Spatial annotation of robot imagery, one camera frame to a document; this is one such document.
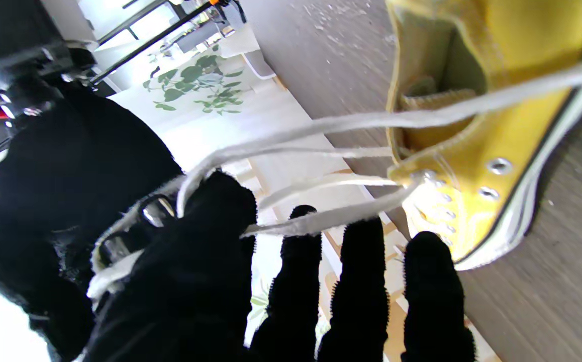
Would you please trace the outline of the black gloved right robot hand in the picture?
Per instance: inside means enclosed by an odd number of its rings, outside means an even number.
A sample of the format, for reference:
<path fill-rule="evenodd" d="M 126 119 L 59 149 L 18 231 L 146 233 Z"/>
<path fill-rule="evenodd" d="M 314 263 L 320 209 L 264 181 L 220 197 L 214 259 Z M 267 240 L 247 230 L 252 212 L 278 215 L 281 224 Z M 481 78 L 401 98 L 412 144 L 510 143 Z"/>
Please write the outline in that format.
<path fill-rule="evenodd" d="M 65 84 L 0 162 L 0 294 L 21 307 L 53 361 L 77 358 L 95 317 L 95 242 L 123 212 L 183 174 L 164 142 L 114 101 Z"/>

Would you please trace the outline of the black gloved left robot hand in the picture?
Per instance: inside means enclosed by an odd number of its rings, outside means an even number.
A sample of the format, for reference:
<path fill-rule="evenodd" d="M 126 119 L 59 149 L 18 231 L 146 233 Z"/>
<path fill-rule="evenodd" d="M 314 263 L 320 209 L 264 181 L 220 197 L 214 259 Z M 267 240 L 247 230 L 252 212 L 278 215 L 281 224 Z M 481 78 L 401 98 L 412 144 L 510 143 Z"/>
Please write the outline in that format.
<path fill-rule="evenodd" d="M 107 302 L 84 361 L 382 361 L 390 301 L 380 218 L 344 230 L 330 329 L 320 342 L 321 236 L 284 238 L 266 319 L 245 346 L 256 240 L 243 233 L 255 222 L 252 192 L 213 172 Z"/>

